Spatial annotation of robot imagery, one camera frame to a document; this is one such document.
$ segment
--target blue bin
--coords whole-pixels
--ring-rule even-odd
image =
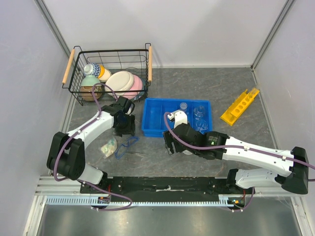
[[[182,100],[168,98],[147,98],[144,103],[144,112],[142,117],[142,131],[147,137],[163,137],[163,132],[167,130],[164,124],[164,113],[180,110],[180,104],[186,102],[187,117],[190,125],[195,129],[197,120],[193,118],[193,110],[196,107],[204,106],[206,113],[204,120],[208,123],[208,129],[205,132],[212,131],[211,105],[206,100]],[[174,122],[168,120],[171,128],[174,128]]]

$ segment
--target yellow test tube rack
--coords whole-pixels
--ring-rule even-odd
[[[223,113],[223,119],[229,125],[233,125],[235,121],[243,114],[247,107],[254,101],[254,98],[259,94],[259,90],[253,88],[249,93],[247,90],[232,103],[232,105]]]

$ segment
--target dish rack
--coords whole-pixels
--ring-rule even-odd
[[[74,63],[74,55],[76,51],[79,53]],[[134,100],[140,101],[148,97],[149,86],[152,81],[152,46],[151,43],[146,43],[144,49],[118,49],[118,50],[96,50],[96,51],[83,51],[80,46],[74,46],[67,68],[63,77],[63,89],[68,89],[75,99],[83,106],[82,94],[92,92],[80,91],[81,82],[84,79],[83,68],[86,64],[97,63],[102,64],[106,69],[109,69],[112,74],[118,71],[129,71],[137,75],[143,82],[142,90],[129,90],[129,91],[115,91],[124,92],[125,95],[137,94]],[[73,65],[73,72],[70,82],[67,83],[68,75]],[[113,97],[108,95],[110,91],[102,90],[97,92],[101,93],[98,100],[113,100]]]

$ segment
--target wooden handle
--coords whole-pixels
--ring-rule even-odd
[[[151,82],[152,81],[152,46],[149,47],[148,64],[149,64],[148,79],[149,79],[149,82]]]
[[[65,69],[64,76],[63,76],[63,84],[65,84],[67,82],[68,74],[69,74],[69,71],[70,71],[70,68],[71,68],[71,64],[72,64],[72,61],[73,61],[73,57],[74,57],[74,51],[75,50],[72,49],[70,57],[69,57],[67,68]]]

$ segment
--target white wall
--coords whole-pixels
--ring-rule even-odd
[[[315,1],[295,1],[256,69],[280,148],[306,149],[315,164]],[[310,170],[310,178],[315,171]],[[306,196],[315,219],[315,183]]]
[[[32,0],[0,9],[0,235],[22,235],[69,93],[67,58]]]
[[[154,65],[250,65],[285,0],[45,0],[68,46],[154,46]]]

